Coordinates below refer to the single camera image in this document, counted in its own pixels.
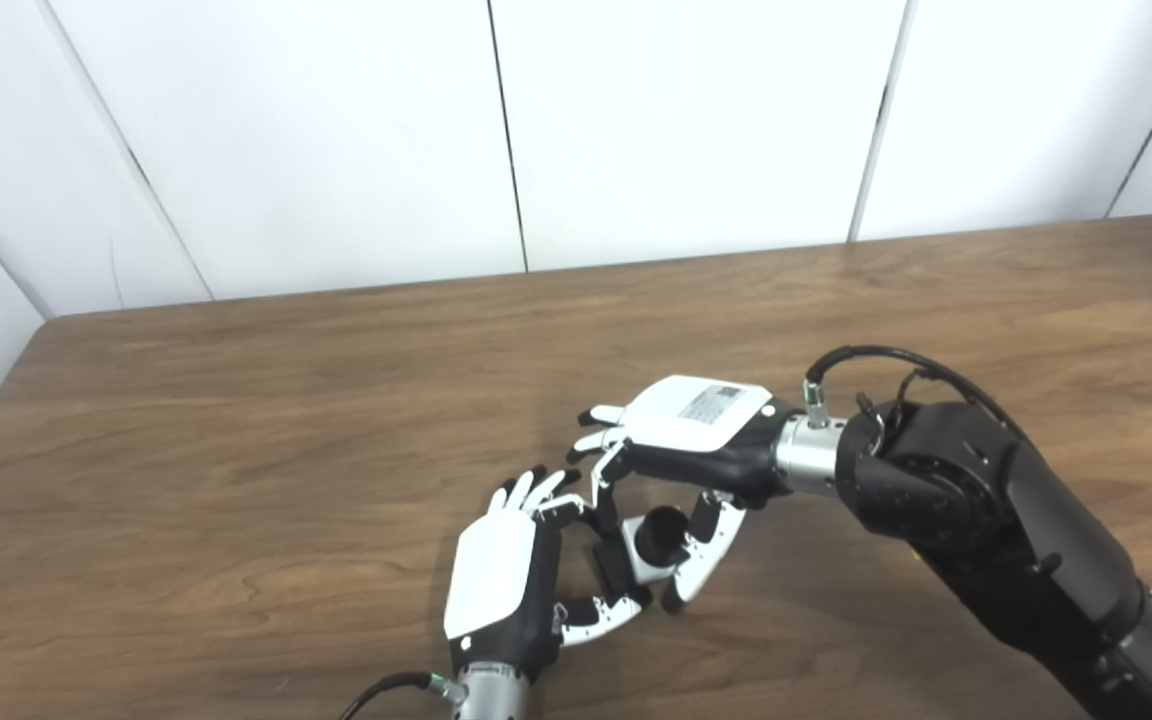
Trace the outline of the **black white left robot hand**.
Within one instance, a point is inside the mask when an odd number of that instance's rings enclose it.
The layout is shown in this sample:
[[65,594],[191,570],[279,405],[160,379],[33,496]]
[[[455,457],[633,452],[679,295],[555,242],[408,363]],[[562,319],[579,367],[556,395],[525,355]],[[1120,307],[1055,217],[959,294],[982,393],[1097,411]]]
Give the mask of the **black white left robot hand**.
[[559,597],[564,529],[594,524],[593,506],[567,491],[579,477],[531,468],[494,488],[462,530],[444,611],[457,674],[500,665],[532,684],[563,647],[602,638],[652,606],[646,588]]

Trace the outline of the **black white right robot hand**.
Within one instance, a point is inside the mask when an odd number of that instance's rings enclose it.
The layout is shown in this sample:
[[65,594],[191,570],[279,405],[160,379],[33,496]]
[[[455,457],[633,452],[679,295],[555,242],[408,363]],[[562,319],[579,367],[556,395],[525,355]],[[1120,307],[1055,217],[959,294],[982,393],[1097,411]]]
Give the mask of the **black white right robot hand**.
[[[776,442],[791,406],[750,384],[669,376],[626,406],[579,414],[588,433],[566,460],[591,467],[594,560],[613,591],[658,591],[669,614],[685,611],[727,555],[748,511],[791,495]],[[623,518],[617,483],[631,477],[698,488],[690,511],[660,505]]]

